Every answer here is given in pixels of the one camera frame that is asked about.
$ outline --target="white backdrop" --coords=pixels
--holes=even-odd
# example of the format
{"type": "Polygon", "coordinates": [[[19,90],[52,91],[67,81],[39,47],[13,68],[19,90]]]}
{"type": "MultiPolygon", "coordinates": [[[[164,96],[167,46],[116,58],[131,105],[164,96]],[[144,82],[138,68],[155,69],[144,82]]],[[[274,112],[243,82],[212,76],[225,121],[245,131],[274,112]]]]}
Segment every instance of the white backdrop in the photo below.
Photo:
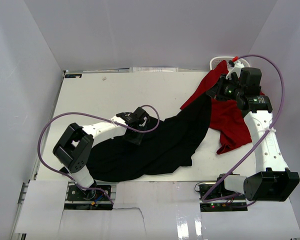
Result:
{"type": "Polygon", "coordinates": [[[62,70],[208,69],[247,54],[277,0],[25,0],[62,70]]]}
{"type": "Polygon", "coordinates": [[[0,1],[0,240],[10,238],[62,72],[23,0],[0,1]]]}
{"type": "MultiPolygon", "coordinates": [[[[250,53],[269,57],[282,71],[285,105],[276,135],[285,161],[300,175],[300,1],[277,2],[250,53]]],[[[262,89],[277,110],[281,95],[278,74],[265,61],[251,58],[250,63],[261,69],[262,89]]],[[[290,199],[300,228],[300,184],[290,199]]]]}

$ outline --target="black cloth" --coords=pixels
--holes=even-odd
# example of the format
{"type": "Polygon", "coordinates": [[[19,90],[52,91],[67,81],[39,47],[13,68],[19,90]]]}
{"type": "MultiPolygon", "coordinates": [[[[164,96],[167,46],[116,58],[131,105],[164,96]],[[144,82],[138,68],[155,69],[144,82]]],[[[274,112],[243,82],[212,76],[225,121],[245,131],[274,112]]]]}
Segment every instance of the black cloth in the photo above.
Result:
{"type": "MultiPolygon", "coordinates": [[[[106,182],[170,174],[180,166],[191,166],[191,156],[206,136],[210,117],[211,98],[202,94],[178,115],[145,133],[140,146],[124,141],[122,136],[97,144],[86,166],[94,179],[106,182]]],[[[147,129],[157,121],[151,117],[147,129]]]]}

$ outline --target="white container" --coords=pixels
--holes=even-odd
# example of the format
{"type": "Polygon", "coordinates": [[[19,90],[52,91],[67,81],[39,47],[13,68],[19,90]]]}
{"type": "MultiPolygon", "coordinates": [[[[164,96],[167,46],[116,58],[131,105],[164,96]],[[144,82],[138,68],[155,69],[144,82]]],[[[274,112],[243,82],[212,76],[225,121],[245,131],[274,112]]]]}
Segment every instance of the white container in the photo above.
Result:
{"type": "MultiPolygon", "coordinates": [[[[229,64],[229,61],[232,61],[232,59],[234,58],[234,56],[216,56],[214,58],[211,59],[210,61],[210,70],[212,69],[215,69],[216,66],[222,61],[222,60],[226,60],[226,66],[228,68],[228,71],[230,71],[232,69],[232,67],[230,66],[229,64]]],[[[250,67],[250,64],[247,60],[241,58],[239,60],[240,62],[243,63],[243,65],[246,67],[246,68],[249,68],[250,67]]]]}

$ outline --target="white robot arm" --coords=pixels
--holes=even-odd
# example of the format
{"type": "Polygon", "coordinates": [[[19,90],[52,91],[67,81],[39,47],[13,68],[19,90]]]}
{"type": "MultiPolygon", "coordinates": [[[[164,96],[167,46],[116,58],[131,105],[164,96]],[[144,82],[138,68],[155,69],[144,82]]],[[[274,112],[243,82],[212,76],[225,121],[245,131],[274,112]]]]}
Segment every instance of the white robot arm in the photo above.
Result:
{"type": "Polygon", "coordinates": [[[219,101],[237,102],[253,145],[256,145],[265,131],[269,133],[254,151],[256,174],[249,177],[231,174],[224,179],[223,188],[225,191],[244,194],[249,201],[285,201],[298,185],[299,175],[289,170],[275,130],[270,129],[273,109],[269,98],[260,95],[260,69],[242,67],[239,80],[237,71],[240,64],[236,65],[237,69],[231,72],[231,78],[229,75],[221,75],[216,85],[206,94],[219,101]]]}
{"type": "MultiPolygon", "coordinates": [[[[144,133],[132,131],[124,126],[144,131],[149,122],[149,114],[138,107],[133,113],[122,112],[110,120],[111,122],[99,122],[85,126],[72,123],[53,148],[53,154],[64,165],[75,182],[84,188],[97,186],[86,166],[92,147],[118,136],[123,136],[126,141],[140,145],[144,133]]],[[[95,195],[94,191],[83,191],[88,200],[95,195]]]]}

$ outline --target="fabric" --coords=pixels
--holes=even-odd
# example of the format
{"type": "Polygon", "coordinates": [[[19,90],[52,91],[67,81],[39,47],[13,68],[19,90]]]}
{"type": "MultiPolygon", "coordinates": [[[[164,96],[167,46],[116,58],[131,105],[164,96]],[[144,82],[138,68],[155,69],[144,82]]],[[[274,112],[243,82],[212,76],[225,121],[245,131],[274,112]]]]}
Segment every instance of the fabric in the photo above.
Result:
{"type": "MultiPolygon", "coordinates": [[[[173,173],[192,165],[191,156],[206,136],[210,119],[211,98],[201,94],[178,115],[160,121],[156,130],[143,136],[140,146],[121,136],[97,144],[86,166],[94,179],[106,182],[173,173]]],[[[156,124],[151,117],[147,128],[156,124]]]]}
{"type": "MultiPolygon", "coordinates": [[[[194,94],[181,106],[184,109],[191,104],[198,96],[212,88],[218,81],[221,74],[227,74],[227,62],[221,61],[215,69],[202,79],[194,94]]],[[[241,111],[237,108],[234,100],[217,101],[211,100],[211,121],[210,128],[220,131],[221,147],[217,154],[227,153],[242,145],[251,143],[249,130],[244,122],[241,111]]]]}

